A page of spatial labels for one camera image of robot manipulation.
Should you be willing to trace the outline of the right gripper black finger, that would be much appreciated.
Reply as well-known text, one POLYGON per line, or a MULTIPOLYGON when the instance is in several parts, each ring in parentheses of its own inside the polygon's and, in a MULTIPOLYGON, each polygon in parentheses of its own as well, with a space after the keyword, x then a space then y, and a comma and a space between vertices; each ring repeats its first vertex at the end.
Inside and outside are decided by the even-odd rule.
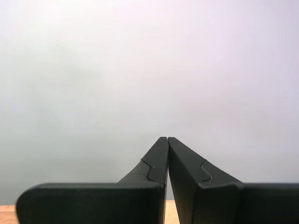
POLYGON ((21 224, 162 224, 169 144, 160 137, 117 183, 47 183, 16 202, 21 224))
POLYGON ((169 175, 182 224, 296 224, 296 183, 243 183, 170 137, 169 175))

